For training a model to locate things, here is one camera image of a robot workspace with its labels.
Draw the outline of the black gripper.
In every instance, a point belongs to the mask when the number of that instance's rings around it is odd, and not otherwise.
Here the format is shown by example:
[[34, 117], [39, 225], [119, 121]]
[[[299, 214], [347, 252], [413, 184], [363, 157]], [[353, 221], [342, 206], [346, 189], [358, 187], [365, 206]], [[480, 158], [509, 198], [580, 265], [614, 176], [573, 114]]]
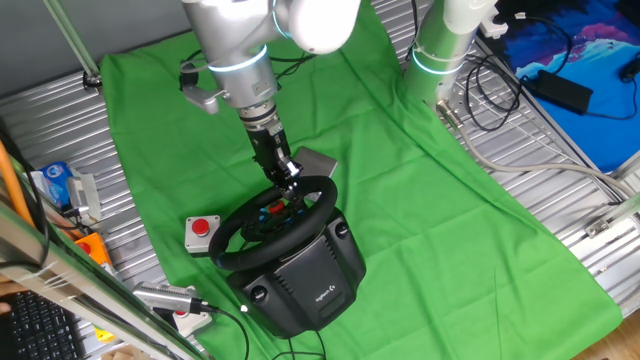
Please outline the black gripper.
[[301, 166], [291, 157], [283, 125], [271, 122], [266, 127], [248, 131], [247, 134], [255, 152], [254, 160], [265, 176], [284, 199], [289, 202], [301, 201], [306, 196], [304, 184], [300, 181]]

